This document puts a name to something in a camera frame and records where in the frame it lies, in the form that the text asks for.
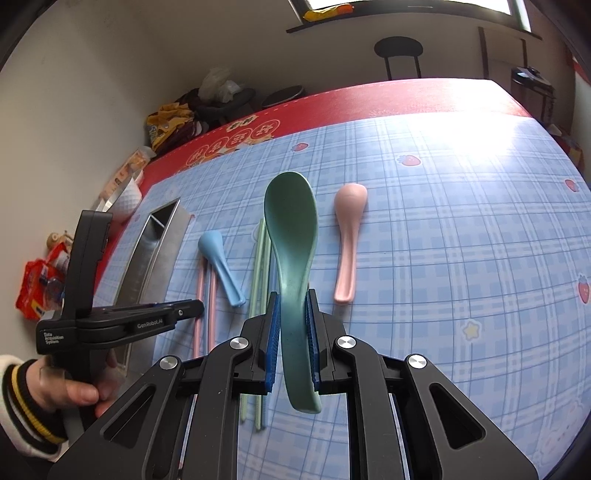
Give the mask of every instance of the green chopsticks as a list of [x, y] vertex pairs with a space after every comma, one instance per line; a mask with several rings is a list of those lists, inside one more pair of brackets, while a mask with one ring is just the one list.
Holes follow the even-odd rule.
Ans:
[[[269, 298], [269, 265], [271, 262], [271, 239], [267, 232], [265, 219], [262, 218], [258, 227], [258, 239], [256, 243], [255, 265], [252, 272], [251, 296], [248, 306], [248, 316], [252, 318], [267, 311], [267, 300]], [[260, 299], [260, 306], [257, 309], [257, 302]], [[265, 427], [263, 419], [263, 401], [260, 395], [255, 401], [255, 428], [261, 430]], [[240, 395], [240, 421], [246, 420], [248, 409], [248, 396]]]

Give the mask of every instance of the blue checkered tablecloth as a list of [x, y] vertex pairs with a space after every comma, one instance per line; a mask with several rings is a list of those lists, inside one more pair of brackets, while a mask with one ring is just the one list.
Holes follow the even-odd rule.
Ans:
[[[300, 143], [308, 147], [294, 151]], [[405, 155], [420, 164], [406, 166]], [[316, 195], [320, 229], [310, 286], [321, 309], [379, 353], [427, 356], [546, 475], [591, 410], [591, 306], [584, 302], [591, 192], [531, 118], [367, 119], [277, 138], [191, 168], [151, 188], [111, 258], [96, 304], [114, 301], [150, 211], [177, 197], [196, 217], [167, 300], [194, 297], [197, 241], [207, 229], [221, 231], [230, 268], [248, 296], [265, 189], [287, 170], [306, 176]], [[350, 182], [365, 185], [369, 200], [355, 301], [337, 307], [333, 199]], [[219, 289], [217, 342], [239, 333], [247, 306], [232, 309]], [[154, 358], [190, 358], [192, 335], [190, 320], [162, 334]], [[348, 478], [345, 398], [323, 397], [316, 416], [298, 413], [281, 372], [279, 361], [269, 427], [254, 431], [252, 405], [240, 426], [238, 478]]]

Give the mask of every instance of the pink chopsticks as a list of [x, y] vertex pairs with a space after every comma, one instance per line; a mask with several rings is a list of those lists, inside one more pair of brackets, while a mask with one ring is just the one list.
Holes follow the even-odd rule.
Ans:
[[216, 346], [216, 296], [217, 275], [213, 265], [209, 267], [209, 302], [207, 303], [207, 353]]
[[[204, 301], [203, 291], [205, 290], [205, 274], [207, 272], [207, 260], [201, 257], [199, 262], [199, 276], [197, 277], [197, 299]], [[201, 332], [203, 322], [200, 319], [195, 319], [195, 328], [193, 335], [193, 358], [199, 356], [199, 346], [201, 343]]]

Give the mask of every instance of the yellow bag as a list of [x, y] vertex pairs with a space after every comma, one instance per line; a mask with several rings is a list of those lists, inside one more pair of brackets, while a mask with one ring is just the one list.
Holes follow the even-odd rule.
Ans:
[[193, 112], [189, 105], [178, 102], [162, 105], [156, 113], [150, 115], [146, 124], [150, 134], [152, 150], [158, 150], [160, 144], [166, 140], [178, 128], [188, 121], [193, 120]]

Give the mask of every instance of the green spoon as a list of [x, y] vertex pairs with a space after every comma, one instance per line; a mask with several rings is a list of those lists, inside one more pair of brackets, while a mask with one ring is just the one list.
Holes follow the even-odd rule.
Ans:
[[265, 220], [277, 260], [281, 287], [281, 351], [291, 406], [319, 413], [314, 391], [304, 314], [310, 267], [318, 237], [318, 212], [308, 181], [299, 173], [281, 173], [267, 187]]

